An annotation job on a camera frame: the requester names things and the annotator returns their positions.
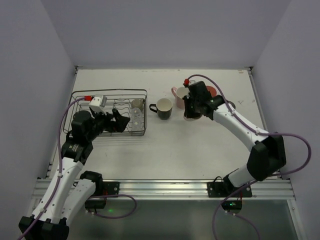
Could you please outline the clear glass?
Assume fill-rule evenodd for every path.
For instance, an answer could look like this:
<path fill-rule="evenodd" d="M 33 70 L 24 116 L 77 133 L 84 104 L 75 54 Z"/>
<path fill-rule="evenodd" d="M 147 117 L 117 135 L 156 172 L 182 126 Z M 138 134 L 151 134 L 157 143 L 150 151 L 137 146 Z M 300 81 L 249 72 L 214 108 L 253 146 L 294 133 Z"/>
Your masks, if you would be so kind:
<path fill-rule="evenodd" d="M 139 132 L 144 130 L 144 122 L 142 119 L 133 119 L 132 120 L 132 127 L 133 132 Z"/>
<path fill-rule="evenodd" d="M 142 121 L 143 120 L 143 113 L 142 111 L 135 107 L 131 109 L 131 118 L 133 121 Z"/>

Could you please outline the salmon pink tumbler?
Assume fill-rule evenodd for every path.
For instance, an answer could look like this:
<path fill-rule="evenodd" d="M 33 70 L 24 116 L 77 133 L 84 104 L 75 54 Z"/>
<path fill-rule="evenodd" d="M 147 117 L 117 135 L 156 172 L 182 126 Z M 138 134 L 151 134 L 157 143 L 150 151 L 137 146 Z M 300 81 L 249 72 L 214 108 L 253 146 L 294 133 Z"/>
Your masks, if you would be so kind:
<path fill-rule="evenodd" d="M 217 90 L 213 86 L 206 86 L 206 89 L 210 92 L 210 95 L 212 97 L 215 97 L 217 95 Z"/>

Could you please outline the pink ceramic mug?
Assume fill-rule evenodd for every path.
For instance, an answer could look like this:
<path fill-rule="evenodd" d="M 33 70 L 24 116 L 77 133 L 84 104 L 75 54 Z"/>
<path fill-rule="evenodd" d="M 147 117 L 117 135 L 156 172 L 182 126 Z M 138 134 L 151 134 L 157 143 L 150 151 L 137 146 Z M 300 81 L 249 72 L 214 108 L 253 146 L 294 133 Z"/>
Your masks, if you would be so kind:
<path fill-rule="evenodd" d="M 175 104 L 178 108 L 184 109 L 185 108 L 185 103 L 183 100 L 183 97 L 188 95 L 189 89 L 187 87 L 172 87 L 171 88 L 171 93 L 173 94 L 175 98 Z"/>

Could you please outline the small tan cup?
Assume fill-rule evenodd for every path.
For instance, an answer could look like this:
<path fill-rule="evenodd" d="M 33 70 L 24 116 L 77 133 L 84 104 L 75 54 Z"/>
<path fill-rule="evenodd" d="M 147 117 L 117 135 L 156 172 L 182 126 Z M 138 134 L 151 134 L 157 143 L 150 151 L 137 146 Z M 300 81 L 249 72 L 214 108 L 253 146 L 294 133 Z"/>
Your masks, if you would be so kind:
<path fill-rule="evenodd" d="M 145 100 L 143 98 L 135 98 L 131 101 L 131 108 L 132 109 L 139 109 L 140 111 L 142 111 L 144 109 L 144 103 Z"/>

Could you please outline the beige two-tier cup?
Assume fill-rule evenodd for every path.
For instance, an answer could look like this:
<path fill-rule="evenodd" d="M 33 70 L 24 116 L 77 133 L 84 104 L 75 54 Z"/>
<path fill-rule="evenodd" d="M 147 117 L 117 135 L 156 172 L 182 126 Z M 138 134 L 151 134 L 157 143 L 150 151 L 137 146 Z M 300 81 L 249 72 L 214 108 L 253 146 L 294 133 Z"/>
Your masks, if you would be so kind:
<path fill-rule="evenodd" d="M 234 109 L 234 110 L 236 109 L 236 106 L 235 106 L 235 104 L 234 104 L 232 101 L 228 100 L 227 103 L 228 103 L 228 106 L 229 106 L 231 109 Z"/>

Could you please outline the black glossy mug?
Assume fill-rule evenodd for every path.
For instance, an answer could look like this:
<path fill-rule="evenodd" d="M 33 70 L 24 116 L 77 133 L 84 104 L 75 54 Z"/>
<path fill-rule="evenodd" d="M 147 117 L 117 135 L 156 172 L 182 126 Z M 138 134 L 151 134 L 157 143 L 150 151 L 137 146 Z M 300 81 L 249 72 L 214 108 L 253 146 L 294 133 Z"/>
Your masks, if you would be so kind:
<path fill-rule="evenodd" d="M 168 120 L 172 114 L 173 103 L 168 98 L 161 98 L 157 103 L 151 103 L 149 109 L 156 113 L 161 120 Z"/>

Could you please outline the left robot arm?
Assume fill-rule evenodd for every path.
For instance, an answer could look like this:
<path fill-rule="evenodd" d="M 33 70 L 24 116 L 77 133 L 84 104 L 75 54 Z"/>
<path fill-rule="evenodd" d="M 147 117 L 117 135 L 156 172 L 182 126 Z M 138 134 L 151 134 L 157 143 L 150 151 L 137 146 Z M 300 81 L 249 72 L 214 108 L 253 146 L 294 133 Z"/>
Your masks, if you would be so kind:
<path fill-rule="evenodd" d="M 93 140 L 103 132 L 122 133 L 130 118 L 117 109 L 111 113 L 81 110 L 73 115 L 71 131 L 59 153 L 57 170 L 42 200 L 30 217 L 18 224 L 26 240 L 65 240 L 75 214 L 95 192 L 103 192 L 102 175 L 89 172 L 76 189 L 71 187 L 93 150 Z"/>

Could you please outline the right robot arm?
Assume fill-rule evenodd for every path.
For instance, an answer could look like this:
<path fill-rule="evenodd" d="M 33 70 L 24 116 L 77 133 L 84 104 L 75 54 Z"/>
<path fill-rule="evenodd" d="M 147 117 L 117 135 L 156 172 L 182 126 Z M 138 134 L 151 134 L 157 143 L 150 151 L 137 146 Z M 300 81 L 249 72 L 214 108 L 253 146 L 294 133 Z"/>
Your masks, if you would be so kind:
<path fill-rule="evenodd" d="M 205 116 L 229 130 L 248 149 L 247 163 L 226 175 L 222 182 L 227 192 L 251 181 L 263 181 L 287 163 L 282 136 L 269 133 L 252 122 L 241 119 L 236 109 L 222 95 L 212 96 L 203 81 L 190 83 L 185 79 L 188 93 L 183 97 L 184 116 L 196 119 Z"/>

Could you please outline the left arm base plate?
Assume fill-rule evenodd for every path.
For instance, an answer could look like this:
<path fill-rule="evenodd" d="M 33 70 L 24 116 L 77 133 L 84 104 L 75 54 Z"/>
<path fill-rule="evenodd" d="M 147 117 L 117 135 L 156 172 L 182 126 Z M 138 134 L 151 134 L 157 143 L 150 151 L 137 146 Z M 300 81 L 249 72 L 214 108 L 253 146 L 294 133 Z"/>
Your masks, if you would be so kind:
<path fill-rule="evenodd" d="M 103 181 L 102 182 L 102 194 L 104 196 L 115 195 L 117 196 L 120 191 L 119 181 Z"/>

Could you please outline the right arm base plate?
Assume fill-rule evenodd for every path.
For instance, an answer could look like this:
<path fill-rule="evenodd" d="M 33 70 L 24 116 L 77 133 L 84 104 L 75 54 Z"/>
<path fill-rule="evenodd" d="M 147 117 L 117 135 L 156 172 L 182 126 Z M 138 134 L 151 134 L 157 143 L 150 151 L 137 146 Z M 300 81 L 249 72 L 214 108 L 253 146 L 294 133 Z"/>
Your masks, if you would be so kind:
<path fill-rule="evenodd" d="M 226 198 L 237 189 L 238 187 L 234 187 L 228 180 L 225 181 L 225 178 L 222 178 L 221 176 L 217 176 L 214 180 L 206 183 L 206 190 L 209 198 Z M 237 193 L 235 198 L 251 198 L 252 196 L 252 189 L 249 186 Z"/>

